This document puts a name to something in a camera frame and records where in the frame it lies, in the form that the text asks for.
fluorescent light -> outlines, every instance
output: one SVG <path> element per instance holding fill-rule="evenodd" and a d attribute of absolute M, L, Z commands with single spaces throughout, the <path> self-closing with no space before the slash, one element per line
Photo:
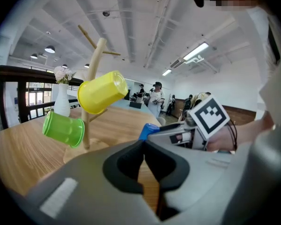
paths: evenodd
<path fill-rule="evenodd" d="M 163 73 L 163 76 L 166 76 L 167 74 L 169 74 L 172 70 L 168 69 L 166 72 Z"/>
<path fill-rule="evenodd" d="M 45 51 L 48 53 L 55 53 L 55 48 L 52 45 L 49 45 L 45 48 Z"/>
<path fill-rule="evenodd" d="M 32 54 L 30 57 L 31 57 L 31 58 L 34 58 L 34 59 L 37 59 L 37 54 L 34 53 L 34 54 Z"/>
<path fill-rule="evenodd" d="M 208 44 L 204 42 L 200 46 L 198 46 L 197 48 L 192 50 L 189 54 L 187 54 L 183 59 L 187 61 L 187 60 L 189 60 L 193 56 L 197 55 L 198 53 L 200 53 L 201 51 L 203 51 L 206 48 L 208 48 Z"/>

green cup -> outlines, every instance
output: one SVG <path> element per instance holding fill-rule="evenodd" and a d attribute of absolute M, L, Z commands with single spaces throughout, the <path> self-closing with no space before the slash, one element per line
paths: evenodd
<path fill-rule="evenodd" d="M 43 125 L 43 134 L 74 148 L 83 140 L 84 122 L 81 119 L 48 112 Z"/>

plastic cup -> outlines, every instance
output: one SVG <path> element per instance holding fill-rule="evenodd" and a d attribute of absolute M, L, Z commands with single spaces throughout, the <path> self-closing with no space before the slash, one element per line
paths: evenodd
<path fill-rule="evenodd" d="M 78 89 L 78 102 L 85 111 L 99 114 L 122 99 L 128 92 L 127 83 L 119 71 L 109 72 L 92 81 L 83 82 Z"/>
<path fill-rule="evenodd" d="M 43 134 L 57 141 L 77 147 L 84 136 L 84 122 L 48 112 L 43 125 Z"/>

wooden base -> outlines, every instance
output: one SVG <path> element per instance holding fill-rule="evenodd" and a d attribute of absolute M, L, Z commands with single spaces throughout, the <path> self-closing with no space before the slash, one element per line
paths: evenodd
<path fill-rule="evenodd" d="M 89 144 L 90 144 L 89 150 L 86 150 L 84 148 L 83 143 L 81 143 L 77 148 L 67 147 L 64 158 L 63 158 L 64 163 L 67 163 L 68 161 L 72 160 L 73 158 L 75 158 L 81 154 L 109 147 L 106 143 L 104 143 L 96 138 L 90 139 Z"/>

air conditioning vent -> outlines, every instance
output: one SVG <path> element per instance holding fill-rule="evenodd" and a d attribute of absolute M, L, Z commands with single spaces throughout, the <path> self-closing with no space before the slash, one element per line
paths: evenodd
<path fill-rule="evenodd" d="M 170 67 L 171 68 L 177 68 L 184 62 L 185 62 L 185 60 L 183 58 L 178 58 L 175 62 L 173 62 L 172 65 L 170 65 Z"/>

